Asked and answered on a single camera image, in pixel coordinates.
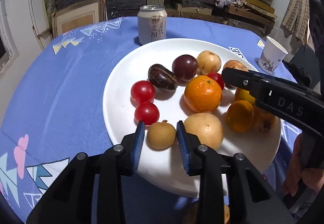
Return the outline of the person's hand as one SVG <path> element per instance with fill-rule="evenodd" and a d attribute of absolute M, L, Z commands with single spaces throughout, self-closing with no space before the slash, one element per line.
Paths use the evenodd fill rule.
<path fill-rule="evenodd" d="M 298 191 L 298 182 L 302 180 L 307 187 L 319 193 L 323 186 L 323 169 L 302 169 L 300 154 L 302 151 L 302 133 L 297 136 L 291 160 L 289 162 L 286 179 L 283 183 L 283 193 L 295 196 Z"/>

